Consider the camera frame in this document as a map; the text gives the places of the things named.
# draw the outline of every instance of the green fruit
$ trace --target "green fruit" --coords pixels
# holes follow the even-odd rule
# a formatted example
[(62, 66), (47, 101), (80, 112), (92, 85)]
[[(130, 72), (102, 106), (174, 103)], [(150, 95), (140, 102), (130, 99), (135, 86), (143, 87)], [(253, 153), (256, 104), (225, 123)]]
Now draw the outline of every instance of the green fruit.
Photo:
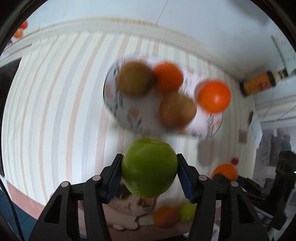
[(179, 208), (179, 223), (190, 223), (194, 217), (197, 204), (187, 203)]
[(178, 171), (178, 160), (169, 144), (143, 138), (128, 147), (121, 171), (131, 193), (151, 198), (164, 193), (172, 185)]

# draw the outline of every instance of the table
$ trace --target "table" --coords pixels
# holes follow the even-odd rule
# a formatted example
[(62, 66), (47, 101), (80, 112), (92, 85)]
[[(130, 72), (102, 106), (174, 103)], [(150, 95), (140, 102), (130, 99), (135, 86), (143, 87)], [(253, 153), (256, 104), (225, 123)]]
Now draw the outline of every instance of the table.
[[(255, 150), (251, 143), (238, 144), (238, 132), (247, 127), (253, 102), (243, 99), (237, 82), (213, 64), (156, 39), (106, 32), (57, 35), (33, 43), (31, 49), (22, 57), (14, 77), (2, 127), (9, 191), (12, 200), (30, 215), (38, 218), (62, 181), (85, 182), (110, 165), (116, 153), (124, 153), (141, 137), (169, 143), (205, 175), (237, 156), (239, 173), (251, 177)], [(196, 137), (173, 134), (146, 136), (119, 127), (103, 104), (104, 78), (116, 59), (137, 52), (187, 65), (229, 85), (232, 101), (212, 139), (199, 142)], [(184, 202), (180, 183), (175, 180), (154, 200), (153, 208), (141, 222), (151, 224), (153, 210), (161, 206), (179, 207)], [(187, 232), (188, 228), (177, 225), (158, 233), (169, 237)], [(147, 234), (152, 229), (153, 225), (146, 225), (139, 232)], [(123, 240), (122, 231), (110, 230), (112, 236)], [(135, 232), (124, 232), (128, 240), (133, 239)]]

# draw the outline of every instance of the blue gripper pad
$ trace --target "blue gripper pad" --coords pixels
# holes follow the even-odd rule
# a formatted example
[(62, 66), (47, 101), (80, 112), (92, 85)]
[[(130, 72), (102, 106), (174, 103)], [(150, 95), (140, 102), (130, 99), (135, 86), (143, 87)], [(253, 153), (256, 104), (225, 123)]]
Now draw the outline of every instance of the blue gripper pad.
[(196, 186), (196, 177), (194, 177), (190, 167), (188, 166), (182, 154), (177, 154), (178, 158), (178, 177), (185, 197), (193, 203), (195, 198), (193, 188)]
[(117, 187), (121, 180), (121, 162), (123, 155), (117, 154), (114, 161), (112, 162), (108, 173), (106, 174), (103, 182), (105, 181), (105, 185), (107, 185), (107, 200), (110, 202), (117, 191)]

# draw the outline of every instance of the screw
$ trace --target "screw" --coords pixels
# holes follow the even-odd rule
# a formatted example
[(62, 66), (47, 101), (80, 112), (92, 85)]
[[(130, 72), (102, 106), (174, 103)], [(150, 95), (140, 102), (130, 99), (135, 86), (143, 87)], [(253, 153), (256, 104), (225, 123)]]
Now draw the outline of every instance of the screw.
[(238, 187), (239, 186), (239, 184), (236, 182), (236, 181), (232, 181), (231, 182), (231, 186), (233, 186), (233, 187)]
[(61, 186), (63, 188), (67, 187), (68, 185), (69, 185), (69, 183), (67, 181), (61, 183)]
[(100, 175), (95, 175), (95, 176), (93, 176), (93, 178), (92, 178), (94, 181), (99, 181), (99, 180), (101, 180), (101, 176)]
[(200, 175), (198, 177), (198, 179), (201, 180), (201, 181), (206, 181), (207, 180), (207, 177), (205, 175)]

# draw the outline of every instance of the red ball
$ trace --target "red ball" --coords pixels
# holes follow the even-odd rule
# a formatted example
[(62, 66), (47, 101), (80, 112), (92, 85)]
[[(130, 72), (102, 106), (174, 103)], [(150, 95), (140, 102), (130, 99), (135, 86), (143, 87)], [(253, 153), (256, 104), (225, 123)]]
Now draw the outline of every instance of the red ball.
[(26, 21), (24, 21), (23, 23), (22, 23), (22, 25), (20, 26), (20, 28), (21, 29), (26, 29), (28, 27), (28, 21), (26, 20)]
[(224, 111), (231, 100), (228, 86), (219, 80), (205, 81), (198, 88), (196, 101), (209, 113), (220, 113)]
[(236, 166), (238, 163), (239, 163), (239, 159), (237, 157), (232, 158), (232, 160), (231, 160), (232, 165)]

